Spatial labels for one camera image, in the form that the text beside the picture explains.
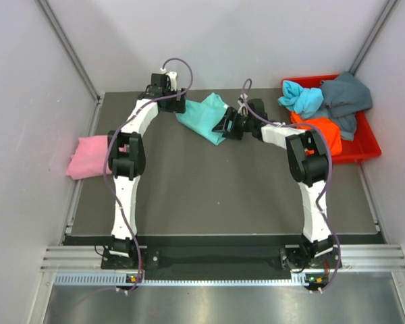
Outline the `teal t shirt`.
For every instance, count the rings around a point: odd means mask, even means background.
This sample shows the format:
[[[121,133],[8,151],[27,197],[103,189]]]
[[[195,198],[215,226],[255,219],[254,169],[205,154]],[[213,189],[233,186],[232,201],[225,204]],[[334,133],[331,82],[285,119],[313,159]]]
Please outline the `teal t shirt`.
[[[202,102],[187,100],[185,113],[177,113],[176,118],[212,144],[219,145],[225,138],[212,129],[222,120],[227,108],[222,98],[212,92]]]

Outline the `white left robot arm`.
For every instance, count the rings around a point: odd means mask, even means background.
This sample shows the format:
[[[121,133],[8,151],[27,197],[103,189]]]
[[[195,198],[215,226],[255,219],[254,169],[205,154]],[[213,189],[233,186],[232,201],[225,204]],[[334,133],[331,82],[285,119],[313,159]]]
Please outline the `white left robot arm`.
[[[178,74],[161,69],[137,97],[135,108],[118,134],[108,134],[108,164],[114,183],[115,219],[109,253],[124,267],[135,266],[140,258],[136,248],[136,193],[146,167],[142,137],[160,112],[184,113],[185,89],[178,88]]]

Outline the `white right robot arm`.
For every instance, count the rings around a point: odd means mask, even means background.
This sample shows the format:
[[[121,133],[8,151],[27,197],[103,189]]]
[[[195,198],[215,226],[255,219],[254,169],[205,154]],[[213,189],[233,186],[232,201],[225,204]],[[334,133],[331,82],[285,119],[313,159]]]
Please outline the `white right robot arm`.
[[[304,226],[302,243],[283,257],[287,269],[302,272],[317,267],[333,251],[333,234],[327,224],[326,190],[331,174],[329,153],[318,131],[298,129],[269,121],[261,99],[239,100],[240,108],[228,107],[212,131],[224,138],[241,140],[245,133],[285,149],[292,178],[302,197]]]

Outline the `light blue t shirt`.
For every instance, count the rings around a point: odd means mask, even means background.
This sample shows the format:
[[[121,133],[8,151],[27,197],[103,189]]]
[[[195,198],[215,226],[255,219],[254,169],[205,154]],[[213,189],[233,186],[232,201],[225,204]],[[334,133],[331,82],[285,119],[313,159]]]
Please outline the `light blue t shirt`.
[[[282,96],[279,105],[298,114],[302,119],[309,119],[323,104],[324,98],[320,88],[304,88],[291,80],[282,82]]]

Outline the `pink folded t shirt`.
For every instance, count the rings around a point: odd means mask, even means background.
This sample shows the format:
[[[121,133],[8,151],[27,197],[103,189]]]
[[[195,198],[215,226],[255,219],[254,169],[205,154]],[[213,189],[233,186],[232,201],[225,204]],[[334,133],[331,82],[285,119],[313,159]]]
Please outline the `pink folded t shirt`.
[[[107,135],[79,137],[76,150],[70,157],[66,176],[73,180],[102,176],[107,149]]]

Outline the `orange t shirt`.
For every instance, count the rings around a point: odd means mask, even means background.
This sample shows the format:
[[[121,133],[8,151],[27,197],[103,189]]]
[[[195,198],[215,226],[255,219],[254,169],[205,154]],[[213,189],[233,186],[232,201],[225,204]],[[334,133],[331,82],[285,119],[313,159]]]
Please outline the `orange t shirt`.
[[[327,117],[312,117],[302,119],[297,113],[290,112],[290,121],[292,124],[309,124],[318,128],[324,135],[332,156],[342,153],[342,139],[340,128]]]

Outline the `grey blue t shirt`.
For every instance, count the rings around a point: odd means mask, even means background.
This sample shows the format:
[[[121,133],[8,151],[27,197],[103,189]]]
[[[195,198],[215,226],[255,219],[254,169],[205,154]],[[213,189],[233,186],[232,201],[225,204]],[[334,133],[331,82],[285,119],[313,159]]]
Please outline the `grey blue t shirt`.
[[[353,141],[358,127],[356,113],[373,107],[370,90],[349,72],[322,81],[320,89],[323,103],[314,116],[329,118],[340,128],[342,139]]]

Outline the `red plastic bin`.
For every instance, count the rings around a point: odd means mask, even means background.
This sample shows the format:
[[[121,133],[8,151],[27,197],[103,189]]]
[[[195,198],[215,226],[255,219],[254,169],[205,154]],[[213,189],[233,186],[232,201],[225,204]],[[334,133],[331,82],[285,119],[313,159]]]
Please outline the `red plastic bin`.
[[[322,81],[334,80],[338,76],[339,74],[329,74],[284,78],[281,80],[281,85],[283,85],[284,81],[289,80],[298,83],[304,88],[312,88],[319,86]],[[354,134],[354,140],[342,140],[342,153],[333,157],[334,164],[362,163],[381,155],[381,149],[366,119],[364,111],[356,113],[356,121],[357,130]]]

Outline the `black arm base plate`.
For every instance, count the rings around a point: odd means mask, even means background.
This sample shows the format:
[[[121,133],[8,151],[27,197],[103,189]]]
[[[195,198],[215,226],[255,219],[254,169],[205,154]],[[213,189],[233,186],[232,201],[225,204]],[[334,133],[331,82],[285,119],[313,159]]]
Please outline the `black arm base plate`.
[[[335,269],[339,260],[337,250],[312,257],[303,247],[292,246],[148,246],[141,249],[141,257],[133,250],[129,257],[104,252],[104,269],[136,269],[145,271],[172,270],[184,273],[208,269],[224,274],[228,270],[241,271],[250,267],[274,271],[307,269]]]

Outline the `aluminium frame rail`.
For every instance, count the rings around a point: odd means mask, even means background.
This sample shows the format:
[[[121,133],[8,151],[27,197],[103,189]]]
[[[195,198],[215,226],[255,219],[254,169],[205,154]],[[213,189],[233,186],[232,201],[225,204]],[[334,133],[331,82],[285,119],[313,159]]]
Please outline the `aluminium frame rail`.
[[[171,269],[176,276],[188,277],[266,276],[270,271],[299,270],[299,266],[294,265],[292,261],[297,252],[296,246],[241,246],[237,249],[224,246],[218,251],[209,246],[164,246],[143,248],[142,259],[139,260],[90,246],[58,246],[47,249],[40,267],[43,271],[124,273],[135,273],[141,268],[151,277],[167,269]],[[343,244],[331,253],[311,261],[304,272],[321,272],[324,262],[329,264],[330,271],[405,271],[402,249],[390,244]]]

